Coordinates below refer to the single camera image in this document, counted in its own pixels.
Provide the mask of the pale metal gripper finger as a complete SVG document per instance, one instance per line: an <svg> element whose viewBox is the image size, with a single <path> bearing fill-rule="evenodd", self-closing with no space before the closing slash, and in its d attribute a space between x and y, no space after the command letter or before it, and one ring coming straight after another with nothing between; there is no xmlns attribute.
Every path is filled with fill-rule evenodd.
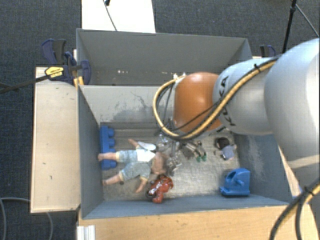
<svg viewBox="0 0 320 240"><path fill-rule="evenodd" d="M175 172L179 169L181 165L178 164L167 164L166 165L166 175L167 176L174 176L175 175Z"/></svg>
<svg viewBox="0 0 320 240"><path fill-rule="evenodd" d="M181 166L182 165L182 160L177 155L170 156L169 159L168 159L168 165L169 166Z"/></svg>

